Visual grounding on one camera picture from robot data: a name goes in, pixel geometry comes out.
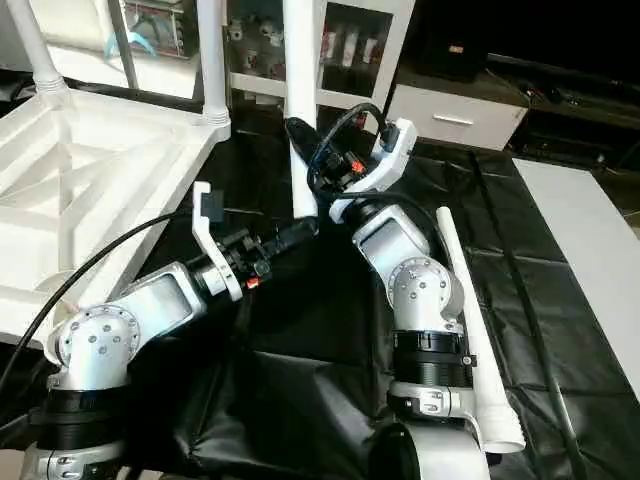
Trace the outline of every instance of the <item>black electrical wire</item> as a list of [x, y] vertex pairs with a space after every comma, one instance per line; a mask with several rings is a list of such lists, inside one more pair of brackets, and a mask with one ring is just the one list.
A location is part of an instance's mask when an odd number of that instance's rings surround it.
[[436, 236], [438, 237], [438, 242], [442, 247], [442, 250], [445, 254], [449, 267], [451, 267], [451, 254], [449, 253], [449, 249], [447, 248], [447, 244], [444, 240], [444, 236], [442, 235], [442, 231], [438, 226], [438, 222], [433, 217], [431, 212], [427, 209], [423, 208], [418, 202], [413, 200], [412, 198], [404, 195], [402, 193], [397, 192], [378, 192], [378, 191], [366, 191], [366, 192], [352, 192], [352, 193], [333, 193], [327, 192], [325, 190], [321, 190], [316, 186], [315, 176], [318, 173], [318, 164], [322, 160], [322, 153], [327, 149], [327, 146], [331, 143], [333, 138], [337, 135], [337, 133], [356, 115], [359, 115], [362, 112], [370, 112], [378, 121], [378, 132], [382, 132], [386, 128], [386, 121], [382, 112], [373, 105], [372, 103], [361, 103], [356, 105], [355, 107], [347, 110], [343, 113], [340, 118], [334, 123], [331, 129], [326, 133], [326, 135], [322, 138], [318, 147], [316, 148], [313, 156], [311, 157], [311, 161], [309, 162], [309, 167], [307, 169], [307, 185], [309, 189], [316, 195], [317, 197], [325, 200], [327, 202], [333, 202], [338, 199], [362, 199], [362, 200], [378, 200], [380, 202], [386, 204], [399, 203], [407, 205], [417, 212], [419, 212], [423, 217], [427, 219], [427, 221], [431, 224]]
[[384, 115], [382, 115], [382, 112], [378, 107], [376, 107], [373, 103], [367, 103], [367, 102], [359, 103], [355, 107], [350, 108], [349, 110], [344, 112], [342, 115], [340, 115], [338, 120], [336, 120], [336, 122], [333, 124], [331, 129], [320, 141], [315, 152], [313, 152], [311, 161], [309, 162], [310, 168], [315, 168], [316, 163], [320, 160], [320, 156], [322, 152], [324, 152], [327, 149], [327, 147], [331, 143], [331, 140], [333, 140], [333, 138], [338, 134], [338, 132], [342, 130], [347, 123], [353, 120], [353, 118], [355, 118], [357, 115], [360, 115], [361, 113], [364, 113], [364, 112], [369, 112], [376, 118], [376, 121], [378, 122], [378, 133], [380, 133], [386, 127], [387, 123], [385, 121]]
[[22, 352], [26, 348], [27, 344], [31, 341], [36, 331], [38, 330], [38, 327], [40, 327], [40, 325], [45, 320], [45, 318], [47, 318], [47, 315], [49, 314], [51, 309], [56, 305], [56, 303], [58, 303], [58, 301], [62, 298], [62, 296], [67, 292], [67, 290], [69, 290], [87, 271], [89, 271], [91, 267], [96, 265], [100, 260], [106, 257], [109, 253], [111, 253], [112, 250], [114, 250], [116, 247], [118, 247], [120, 244], [124, 243], [125, 241], [129, 240], [134, 235], [142, 232], [143, 230], [146, 230], [149, 227], [152, 227], [157, 223], [164, 222], [172, 218], [185, 217], [185, 216], [190, 216], [190, 213], [185, 211], [176, 211], [176, 212], [160, 215], [147, 222], [144, 222], [143, 224], [138, 225], [137, 227], [120, 235], [118, 238], [113, 240], [106, 247], [104, 247], [102, 250], [96, 253], [93, 257], [91, 257], [89, 260], [83, 263], [75, 272], [73, 272], [73, 274], [71, 274], [71, 276], [60, 286], [60, 288], [56, 290], [56, 292], [49, 298], [49, 300], [47, 300], [47, 303], [44, 304], [40, 312], [38, 312], [38, 314], [34, 317], [33, 321], [31, 322], [31, 325], [29, 325], [27, 330], [24, 332], [24, 335], [18, 342], [18, 345], [16, 345], [16, 348], [13, 351], [13, 354], [11, 355], [9, 362], [7, 363], [7, 366], [5, 367], [4, 372], [2, 373], [2, 377], [0, 377], [0, 397], [2, 396], [2, 392], [4, 391], [4, 389], [7, 386], [7, 383], [9, 382], [9, 376], [18, 359], [18, 356], [20, 355], [20, 352]]

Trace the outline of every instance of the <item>white panel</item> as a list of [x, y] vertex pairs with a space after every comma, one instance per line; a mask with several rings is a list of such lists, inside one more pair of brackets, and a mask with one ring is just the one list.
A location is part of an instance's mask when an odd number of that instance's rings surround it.
[[421, 137], [502, 150], [526, 109], [398, 85], [389, 118], [411, 120]]
[[640, 242], [589, 172], [514, 163], [640, 398]]
[[[41, 100], [0, 119], [0, 341], [21, 335], [51, 289], [91, 253], [175, 209], [227, 135], [201, 115], [120, 98], [71, 90], [56, 109]], [[133, 278], [161, 231], [118, 247], [66, 305], [107, 300]], [[49, 317], [35, 340], [51, 327]]]

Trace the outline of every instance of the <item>drawer handle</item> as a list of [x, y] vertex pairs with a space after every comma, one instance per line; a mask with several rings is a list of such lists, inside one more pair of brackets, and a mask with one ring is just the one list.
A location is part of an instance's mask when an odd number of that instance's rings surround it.
[[438, 120], [439, 122], [455, 123], [456, 125], [463, 125], [465, 127], [470, 127], [471, 125], [473, 125], [473, 120], [465, 120], [464, 118], [449, 117], [447, 115], [438, 115], [437, 113], [433, 114], [433, 119]]

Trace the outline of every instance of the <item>silver robot arm segment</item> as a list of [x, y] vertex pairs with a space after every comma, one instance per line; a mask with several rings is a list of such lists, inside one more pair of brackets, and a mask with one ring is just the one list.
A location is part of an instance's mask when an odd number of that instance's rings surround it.
[[[301, 157], [318, 162], [317, 145], [326, 141], [300, 119], [288, 119], [286, 127]], [[353, 244], [380, 277], [393, 309], [394, 379], [387, 403], [401, 423], [378, 438], [371, 478], [488, 480], [474, 417], [475, 358], [467, 353], [465, 326], [458, 321], [463, 288], [432, 257], [427, 238], [392, 203], [394, 197], [375, 194], [402, 176], [417, 138], [408, 120], [386, 127], [397, 130], [386, 135], [395, 136], [395, 144], [383, 143], [381, 134], [370, 161], [354, 160], [352, 152], [329, 143], [322, 164], [309, 166], [316, 194], [333, 199], [331, 219], [351, 229]], [[361, 192], [367, 195], [358, 198]]]

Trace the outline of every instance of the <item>black cable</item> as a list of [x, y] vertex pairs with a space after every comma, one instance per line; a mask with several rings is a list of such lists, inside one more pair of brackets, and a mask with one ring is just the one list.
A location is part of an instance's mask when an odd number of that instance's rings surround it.
[[359, 103], [355, 107], [350, 108], [346, 112], [344, 112], [338, 120], [333, 124], [331, 129], [326, 133], [324, 138], [318, 144], [316, 151], [313, 152], [313, 156], [311, 157], [311, 161], [309, 162], [309, 167], [315, 168], [316, 163], [320, 161], [320, 155], [324, 152], [331, 143], [331, 140], [337, 135], [337, 133], [344, 128], [344, 126], [350, 122], [354, 117], [360, 115], [361, 113], [369, 112], [374, 117], [376, 117], [376, 121], [378, 122], [378, 133], [380, 133], [386, 126], [386, 121], [382, 112], [378, 107], [376, 107], [373, 103]]
[[332, 193], [319, 189], [316, 186], [315, 176], [318, 173], [318, 163], [321, 160], [321, 153], [325, 151], [327, 146], [331, 143], [333, 138], [337, 135], [337, 133], [350, 121], [354, 116], [362, 113], [362, 112], [370, 112], [378, 121], [378, 132], [382, 131], [386, 127], [386, 121], [382, 112], [373, 105], [372, 103], [361, 103], [356, 105], [355, 107], [347, 110], [343, 113], [340, 118], [333, 124], [331, 129], [325, 134], [322, 138], [318, 147], [316, 148], [313, 156], [311, 157], [311, 161], [309, 162], [309, 167], [307, 169], [307, 185], [309, 189], [316, 195], [317, 197], [327, 201], [333, 202], [338, 199], [363, 199], [363, 200], [379, 200], [383, 203], [393, 204], [393, 203], [401, 203], [407, 206], [410, 206], [414, 210], [418, 211], [422, 216], [424, 216], [427, 221], [431, 224], [436, 236], [438, 237], [438, 241], [440, 242], [440, 246], [444, 251], [445, 257], [447, 258], [448, 266], [451, 267], [451, 254], [449, 253], [449, 249], [447, 248], [447, 244], [444, 241], [444, 236], [442, 235], [442, 231], [438, 226], [438, 222], [433, 217], [431, 212], [420, 206], [418, 202], [413, 200], [412, 198], [404, 195], [402, 193], [397, 192], [378, 192], [378, 191], [367, 191], [367, 192], [353, 192], [353, 193]]
[[0, 427], [0, 448], [29, 428], [29, 414], [24, 413]]
[[9, 375], [13, 370], [13, 367], [18, 359], [18, 356], [20, 355], [20, 352], [22, 352], [22, 350], [26, 348], [27, 344], [31, 341], [31, 339], [33, 338], [33, 335], [38, 330], [38, 327], [40, 327], [40, 325], [45, 320], [45, 318], [47, 318], [47, 315], [49, 314], [51, 309], [58, 303], [58, 301], [62, 298], [62, 296], [67, 292], [67, 290], [69, 290], [87, 271], [89, 271], [91, 267], [96, 265], [100, 260], [106, 257], [109, 253], [111, 253], [112, 250], [114, 250], [116, 247], [118, 247], [120, 244], [124, 243], [125, 241], [129, 240], [134, 235], [142, 232], [143, 230], [146, 230], [147, 228], [157, 223], [164, 222], [172, 218], [184, 217], [184, 216], [190, 216], [190, 213], [184, 212], [184, 211], [165, 213], [164, 215], [160, 215], [159, 217], [153, 218], [147, 222], [144, 222], [141, 225], [138, 225], [137, 227], [129, 230], [127, 233], [124, 233], [120, 235], [118, 238], [116, 238], [115, 240], [113, 240], [106, 247], [104, 247], [102, 250], [96, 253], [93, 257], [91, 257], [89, 260], [83, 263], [80, 266], [80, 268], [78, 268], [75, 272], [73, 272], [73, 274], [71, 274], [71, 276], [60, 286], [60, 288], [56, 290], [56, 292], [49, 298], [49, 300], [47, 300], [47, 303], [44, 304], [40, 312], [38, 312], [38, 314], [35, 316], [35, 318], [31, 322], [31, 325], [29, 325], [27, 330], [24, 332], [24, 335], [18, 342], [18, 345], [16, 345], [16, 348], [13, 351], [13, 355], [11, 355], [9, 362], [7, 363], [7, 366], [5, 367], [4, 372], [2, 373], [2, 377], [0, 378], [0, 397], [2, 396], [3, 390], [7, 386], [7, 383], [9, 381]]

